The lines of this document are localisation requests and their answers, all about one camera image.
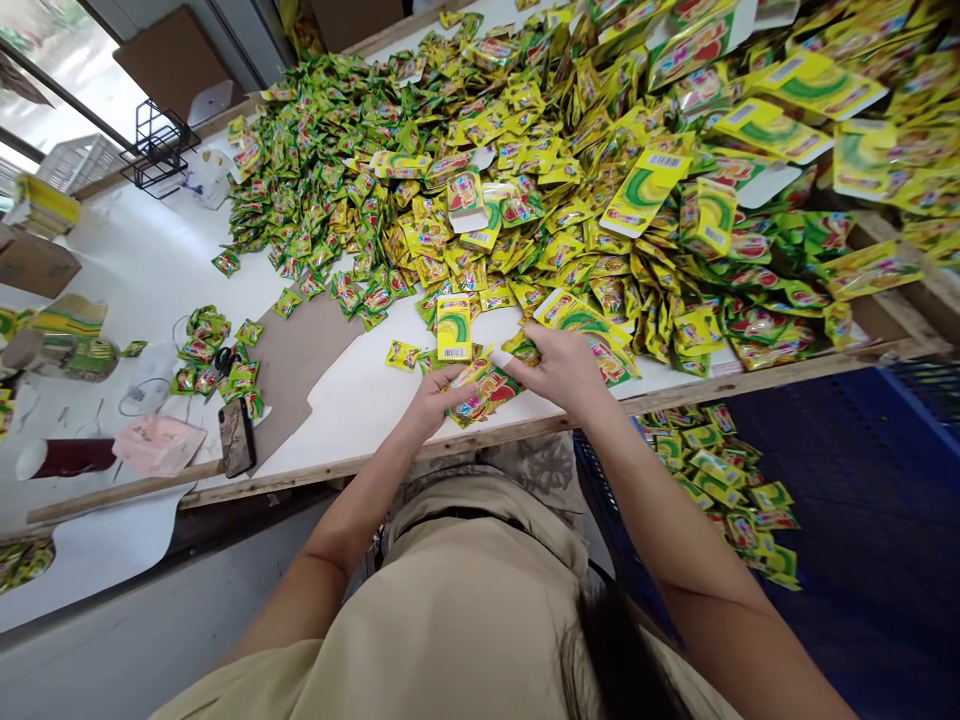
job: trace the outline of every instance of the red cup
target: red cup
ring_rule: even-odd
[[[17,480],[75,477],[85,472],[106,470],[116,460],[113,438],[37,440],[20,453]]]

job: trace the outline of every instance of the scissors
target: scissors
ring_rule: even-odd
[[[213,356],[213,369],[217,371],[217,384],[220,384],[220,381],[225,377],[230,375],[230,371],[233,369],[233,364],[239,359],[232,348],[222,347],[217,350],[216,354]],[[203,404],[206,405],[210,402],[216,394],[216,388],[207,395],[206,399],[203,401]]]

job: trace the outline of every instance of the yellow box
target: yellow box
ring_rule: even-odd
[[[437,354],[441,362],[473,359],[470,342],[470,296],[437,297]]]

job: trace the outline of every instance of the cardboard box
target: cardboard box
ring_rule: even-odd
[[[199,93],[224,80],[236,82],[186,5],[121,45],[113,59],[161,111],[173,110],[184,121]]]
[[[53,299],[80,267],[65,247],[0,225],[0,284]]]
[[[328,52],[337,53],[403,20],[402,0],[313,0],[313,14]]]

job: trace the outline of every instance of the white plastic basket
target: white plastic basket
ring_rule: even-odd
[[[123,167],[120,152],[99,133],[68,140],[47,153],[36,175],[60,192],[72,195]]]

